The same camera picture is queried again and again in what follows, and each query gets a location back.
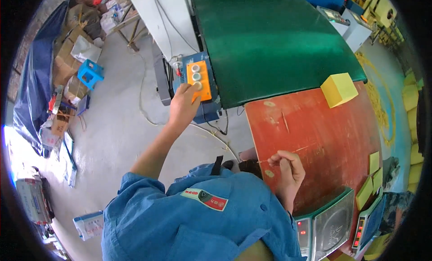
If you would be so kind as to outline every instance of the shoe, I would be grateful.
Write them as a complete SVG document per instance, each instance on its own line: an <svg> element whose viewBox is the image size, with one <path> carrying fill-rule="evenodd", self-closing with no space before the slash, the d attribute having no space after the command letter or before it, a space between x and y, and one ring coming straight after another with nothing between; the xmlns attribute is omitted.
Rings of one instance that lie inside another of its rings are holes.
<svg viewBox="0 0 432 261"><path fill-rule="evenodd" d="M228 170L231 170L233 166L234 166L234 161L233 160L225 161L222 164L222 167L224 167L224 168L226 168Z"/></svg>

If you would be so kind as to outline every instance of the blue work shirt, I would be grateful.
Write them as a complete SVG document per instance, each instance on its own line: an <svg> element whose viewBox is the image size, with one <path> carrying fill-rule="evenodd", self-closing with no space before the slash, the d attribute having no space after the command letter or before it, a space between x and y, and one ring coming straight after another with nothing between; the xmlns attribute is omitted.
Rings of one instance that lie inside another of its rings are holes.
<svg viewBox="0 0 432 261"><path fill-rule="evenodd" d="M200 165L165 193L156 179L127 173L104 211L104 260L232 260L262 239L275 260L306 260L297 228L255 175Z"/></svg>

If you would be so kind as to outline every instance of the blue tarp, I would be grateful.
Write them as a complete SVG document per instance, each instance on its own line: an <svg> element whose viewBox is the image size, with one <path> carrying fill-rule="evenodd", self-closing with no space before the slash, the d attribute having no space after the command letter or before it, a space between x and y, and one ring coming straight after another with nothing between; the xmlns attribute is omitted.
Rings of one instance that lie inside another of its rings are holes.
<svg viewBox="0 0 432 261"><path fill-rule="evenodd" d="M14 107L14 129L40 156L48 156L38 132L48 119L48 102L52 97L53 43L61 34L69 0L60 4L48 17L30 45L21 72L20 87Z"/></svg>

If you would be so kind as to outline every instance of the shirt patch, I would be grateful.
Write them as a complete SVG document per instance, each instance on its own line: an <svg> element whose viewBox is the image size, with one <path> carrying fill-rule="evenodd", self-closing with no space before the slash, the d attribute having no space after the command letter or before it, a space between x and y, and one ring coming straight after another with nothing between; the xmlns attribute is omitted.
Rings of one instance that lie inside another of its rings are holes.
<svg viewBox="0 0 432 261"><path fill-rule="evenodd" d="M228 199L212 195L202 189L187 188L180 195L197 200L201 204L217 211L224 211L226 203L228 203Z"/></svg>

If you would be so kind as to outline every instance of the yellow machine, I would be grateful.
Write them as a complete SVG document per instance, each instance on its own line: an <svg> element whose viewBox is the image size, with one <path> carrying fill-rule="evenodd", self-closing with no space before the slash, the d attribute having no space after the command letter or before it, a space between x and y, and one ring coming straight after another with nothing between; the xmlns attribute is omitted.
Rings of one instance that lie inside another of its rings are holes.
<svg viewBox="0 0 432 261"><path fill-rule="evenodd" d="M366 0L363 4L368 20L374 18L385 27L390 27L397 15L397 10L390 0Z"/></svg>

